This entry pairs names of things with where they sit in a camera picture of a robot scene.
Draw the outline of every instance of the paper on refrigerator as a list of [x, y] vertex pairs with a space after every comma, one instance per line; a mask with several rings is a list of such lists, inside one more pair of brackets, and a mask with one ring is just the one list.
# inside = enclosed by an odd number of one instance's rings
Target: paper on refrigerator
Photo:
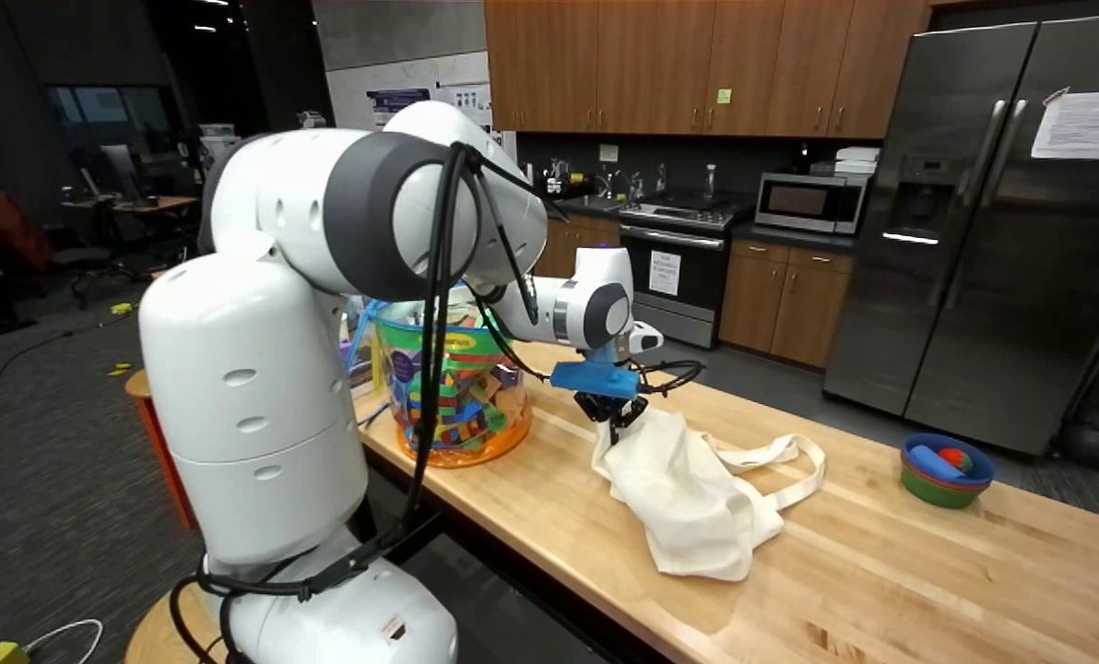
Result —
[[1099, 162], [1099, 91], [1056, 98], [1042, 115], [1032, 158]]
[[648, 254], [648, 292], [680, 297], [684, 292], [684, 259], [670, 253]]

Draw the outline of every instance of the microwave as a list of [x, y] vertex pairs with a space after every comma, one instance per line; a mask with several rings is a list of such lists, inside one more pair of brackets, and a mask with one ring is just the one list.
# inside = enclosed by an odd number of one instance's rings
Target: microwave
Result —
[[865, 174], [765, 174], [758, 227], [856, 238], [871, 176]]

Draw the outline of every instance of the wooden cabinet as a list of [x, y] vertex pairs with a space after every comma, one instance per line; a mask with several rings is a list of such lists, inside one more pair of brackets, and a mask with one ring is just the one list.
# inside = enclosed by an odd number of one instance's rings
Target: wooden cabinet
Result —
[[882, 138], [927, 0], [482, 0], [524, 134]]
[[574, 246], [619, 246], [619, 221], [605, 217], [563, 217], [551, 227], [551, 245], [540, 278], [574, 278]]
[[729, 246], [721, 340], [802, 364], [827, 364], [851, 259], [787, 245]]

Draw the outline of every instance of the upper cabinet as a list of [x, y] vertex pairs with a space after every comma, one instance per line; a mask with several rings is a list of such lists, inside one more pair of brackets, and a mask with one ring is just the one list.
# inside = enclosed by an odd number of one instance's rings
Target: upper cabinet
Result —
[[886, 138], [927, 0], [482, 0], [524, 134]]

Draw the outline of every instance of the oven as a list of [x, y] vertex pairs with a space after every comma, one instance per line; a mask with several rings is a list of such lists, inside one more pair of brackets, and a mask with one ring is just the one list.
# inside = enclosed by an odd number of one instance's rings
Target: oven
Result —
[[711, 346], [729, 259], [728, 228], [624, 221], [619, 241], [635, 272], [635, 318], [668, 340]]

